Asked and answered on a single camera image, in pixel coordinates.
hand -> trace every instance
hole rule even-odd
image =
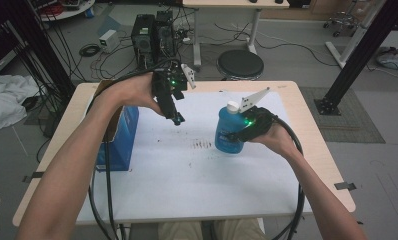
[[[152,73],[121,81],[104,91],[103,95],[111,97],[118,107],[126,105],[147,107],[163,115],[158,103],[153,99]]]
[[[289,133],[278,123],[273,123],[268,132],[252,139],[250,142],[262,143],[284,158],[298,151]]]

gray floor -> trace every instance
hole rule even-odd
[[[78,50],[85,44],[98,43],[98,37],[109,27],[130,33],[131,26],[124,25],[127,23],[121,19],[124,18],[124,14],[133,16],[139,13],[139,10],[128,8],[126,11],[126,9],[126,6],[124,8],[118,5],[112,7],[100,5],[95,8],[96,16],[92,19],[86,19],[80,15],[59,22],[76,62],[79,59]],[[232,24],[217,23],[233,29]],[[180,24],[187,27],[186,21],[177,22],[177,25]],[[333,31],[323,29],[322,24],[322,22],[314,21],[261,21],[259,31],[265,35],[258,34],[258,40],[265,46],[283,43],[269,37],[307,45],[323,53],[317,53],[322,61],[334,64],[324,42],[332,41],[342,49],[350,38],[333,38],[331,36]],[[211,38],[231,39],[233,37],[232,32],[218,30],[212,24],[201,26],[203,28],[202,41],[205,43],[221,42]],[[131,42],[124,41],[123,44],[130,45]],[[204,44],[203,67],[196,75],[197,80],[220,80],[221,76],[214,64],[216,57],[226,49],[239,48],[240,44],[242,43],[233,43],[228,46]],[[339,67],[325,66],[317,62],[308,50],[301,47],[282,46],[267,50],[258,46],[257,50],[258,55],[265,62],[265,71],[261,80],[293,80],[299,86],[330,87],[340,72]],[[191,46],[183,46],[180,51],[184,62],[191,64]],[[116,73],[126,66],[132,57],[133,50],[127,47],[110,57],[103,64],[102,69],[106,69],[111,74]],[[95,59],[96,57],[84,58],[80,63],[80,70],[87,80],[97,81],[89,68]],[[376,66],[373,61],[370,61],[369,65]],[[134,64],[127,67],[124,72],[133,67]],[[390,74],[364,69],[352,88],[386,144],[328,142],[327,145],[344,179],[357,186],[357,189],[351,192],[357,205],[354,215],[363,223],[362,227],[368,237],[370,239],[398,239],[398,77],[394,70],[383,70]],[[27,71],[15,60],[5,68],[2,74],[26,75]],[[46,140],[39,126],[24,125],[23,122],[0,130],[0,239],[12,239],[15,236],[17,228],[12,225],[13,214],[28,186],[27,183],[22,182],[22,179],[36,169],[37,151]],[[288,221],[288,217],[265,218],[267,236],[269,238],[274,236]],[[132,230],[132,239],[156,239],[157,236],[156,224],[138,224],[134,225]],[[305,216],[299,225],[295,239],[320,238],[313,217]],[[75,230],[73,239],[102,238],[96,226],[79,226]]]

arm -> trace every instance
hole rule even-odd
[[[252,142],[264,144],[290,164],[308,198],[323,239],[367,239],[355,218],[321,181],[283,127],[274,124]]]
[[[28,204],[16,239],[70,238],[112,115],[123,105],[149,107],[160,113],[152,98],[151,79],[151,74],[133,77],[96,98],[48,166]]]

white towel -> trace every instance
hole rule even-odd
[[[27,112],[21,104],[38,91],[31,76],[0,76],[0,129],[26,117]]]

gray carpet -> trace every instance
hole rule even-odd
[[[328,88],[300,88],[326,142],[386,143],[352,89],[342,98],[340,116],[320,115],[314,99],[322,99]]]

